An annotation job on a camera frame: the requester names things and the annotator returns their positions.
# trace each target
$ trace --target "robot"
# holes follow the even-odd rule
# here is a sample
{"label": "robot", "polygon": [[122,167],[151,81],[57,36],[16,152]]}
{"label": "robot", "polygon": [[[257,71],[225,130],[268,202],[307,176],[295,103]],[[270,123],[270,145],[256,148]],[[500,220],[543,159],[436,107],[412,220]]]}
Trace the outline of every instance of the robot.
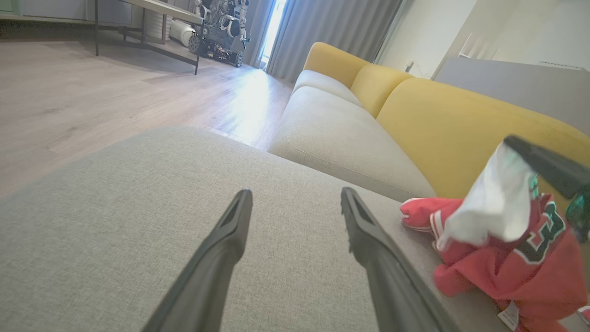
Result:
{"label": "robot", "polygon": [[201,57],[242,66],[244,52],[232,52],[230,48],[235,38],[240,38],[244,49],[250,41],[245,26],[249,5],[250,0],[194,0],[192,12],[200,14],[204,26],[202,38],[196,32],[189,39],[189,50]]}

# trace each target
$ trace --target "wooden floor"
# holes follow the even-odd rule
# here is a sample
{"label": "wooden floor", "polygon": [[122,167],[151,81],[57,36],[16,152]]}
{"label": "wooden floor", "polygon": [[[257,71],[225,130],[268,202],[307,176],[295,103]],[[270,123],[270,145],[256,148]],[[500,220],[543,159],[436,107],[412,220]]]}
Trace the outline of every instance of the wooden floor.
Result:
{"label": "wooden floor", "polygon": [[292,85],[92,40],[0,43],[0,197],[139,132],[207,128],[266,149]]}

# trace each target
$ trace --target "red basketball jersey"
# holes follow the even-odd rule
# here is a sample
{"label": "red basketball jersey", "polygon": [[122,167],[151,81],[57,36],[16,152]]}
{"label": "red basketball jersey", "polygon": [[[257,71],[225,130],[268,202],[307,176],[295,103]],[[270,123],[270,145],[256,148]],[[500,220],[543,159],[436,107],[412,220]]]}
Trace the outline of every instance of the red basketball jersey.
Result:
{"label": "red basketball jersey", "polygon": [[[404,203],[404,225],[435,237],[462,200],[424,198]],[[531,201],[529,228],[521,239],[504,243],[491,237],[477,248],[452,241],[439,253],[445,264],[434,281],[445,295],[478,287],[501,310],[514,301],[522,331],[566,331],[558,322],[586,304],[582,258],[576,238],[555,206],[553,196],[541,194]]]}

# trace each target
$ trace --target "sofa seat cushion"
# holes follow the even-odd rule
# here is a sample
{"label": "sofa seat cushion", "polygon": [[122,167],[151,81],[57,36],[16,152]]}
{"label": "sofa seat cushion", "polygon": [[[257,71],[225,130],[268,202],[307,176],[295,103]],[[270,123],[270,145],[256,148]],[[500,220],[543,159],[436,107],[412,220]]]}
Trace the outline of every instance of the sofa seat cushion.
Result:
{"label": "sofa seat cushion", "polygon": [[363,107],[363,104],[360,102],[360,100],[344,84],[331,78],[330,76],[320,74],[316,71],[302,71],[301,74],[299,74],[297,81],[295,82],[293,93],[295,93],[295,91],[304,86],[315,87],[317,89],[331,93],[337,97],[340,97],[344,100],[347,100],[348,102],[351,102],[355,105]]}
{"label": "sofa seat cushion", "polygon": [[371,114],[313,87],[293,93],[268,151],[398,201],[435,196]]}
{"label": "sofa seat cushion", "polygon": [[502,328],[480,292],[436,290],[432,237],[404,229],[398,202],[210,132],[165,128],[0,201],[0,330],[140,331],[235,193],[250,188],[248,240],[221,331],[378,331],[366,272],[348,251],[343,186],[382,221],[460,331]]}

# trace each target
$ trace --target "wall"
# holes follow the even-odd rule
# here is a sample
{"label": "wall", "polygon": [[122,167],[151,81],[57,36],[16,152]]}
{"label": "wall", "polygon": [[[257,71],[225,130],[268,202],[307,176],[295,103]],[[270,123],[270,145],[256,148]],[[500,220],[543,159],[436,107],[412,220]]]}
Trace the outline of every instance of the wall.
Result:
{"label": "wall", "polygon": [[413,0],[407,4],[394,36],[378,62],[430,78],[463,26],[476,0]]}
{"label": "wall", "polygon": [[496,40],[493,60],[520,61],[559,2],[559,0],[519,1],[520,3]]}
{"label": "wall", "polygon": [[561,0],[520,62],[554,62],[590,71],[590,1]]}
{"label": "wall", "polygon": [[471,58],[491,58],[498,36],[520,3],[521,0],[478,0],[445,58],[457,57],[460,52]]}

